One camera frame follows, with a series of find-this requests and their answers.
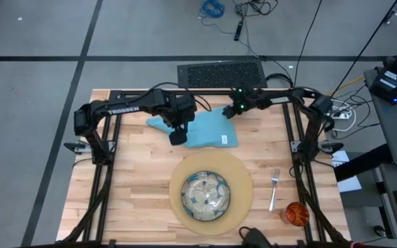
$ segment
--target blue cloth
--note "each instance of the blue cloth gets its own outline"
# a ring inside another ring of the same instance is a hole
[[[199,147],[236,147],[237,135],[231,120],[222,115],[223,108],[218,107],[211,112],[199,112],[194,121],[188,123],[187,141],[183,145],[188,148]],[[163,123],[161,117],[149,118],[147,125],[170,134],[174,131]]]

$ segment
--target round placemat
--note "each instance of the round placemat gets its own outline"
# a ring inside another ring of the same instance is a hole
[[[199,221],[187,214],[181,202],[183,183],[196,172],[210,171],[220,174],[229,185],[231,203],[227,211],[213,221]],[[251,209],[253,199],[249,171],[235,156],[218,149],[207,149],[183,159],[172,173],[170,181],[171,208],[188,229],[203,235],[219,235],[236,228]]]

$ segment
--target blue cable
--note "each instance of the blue cable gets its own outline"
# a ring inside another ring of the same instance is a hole
[[[225,14],[225,5],[218,0],[205,0],[200,8],[204,17],[220,18]]]

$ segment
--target fork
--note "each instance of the fork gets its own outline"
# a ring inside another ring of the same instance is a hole
[[[275,169],[272,174],[272,198],[270,199],[269,211],[274,211],[275,209],[275,191],[276,185],[278,184],[278,177],[280,176],[280,169]]]

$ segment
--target wooden table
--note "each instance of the wooden table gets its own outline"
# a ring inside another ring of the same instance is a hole
[[[108,99],[109,93],[110,90],[93,90],[91,101]],[[231,102],[228,96],[204,97],[213,108]],[[290,112],[293,130],[296,130],[293,111]],[[303,126],[306,126],[307,119],[304,115],[301,116]],[[103,242],[108,243],[109,239],[115,239],[118,244],[240,244],[238,229],[220,236],[203,236],[186,229],[177,220],[168,198],[171,173],[185,156],[199,149],[171,146],[166,134],[145,124],[149,117],[149,114],[143,112],[122,116]],[[252,210],[240,227],[256,227],[271,243],[277,242],[280,245],[294,245],[296,240],[305,240],[302,227],[286,225],[278,216],[282,208],[298,201],[295,179],[288,173],[292,159],[283,106],[250,110],[232,120],[239,146],[224,150],[244,162],[254,184]],[[108,139],[112,138],[114,123],[115,118],[112,118]],[[103,125],[104,122],[101,121],[98,128],[100,134]],[[77,156],[77,161],[89,157],[88,154]],[[326,155],[319,155],[317,159],[330,163]],[[281,169],[277,210],[269,213],[272,195],[270,178],[275,168]],[[335,228],[346,239],[350,239],[333,169],[316,162],[312,163],[312,169],[322,211]],[[95,166],[90,160],[80,162],[74,167],[57,240],[70,233],[88,208],[94,170]],[[93,221],[92,237],[97,228],[97,215]],[[317,240],[312,212],[310,218],[312,233]]]

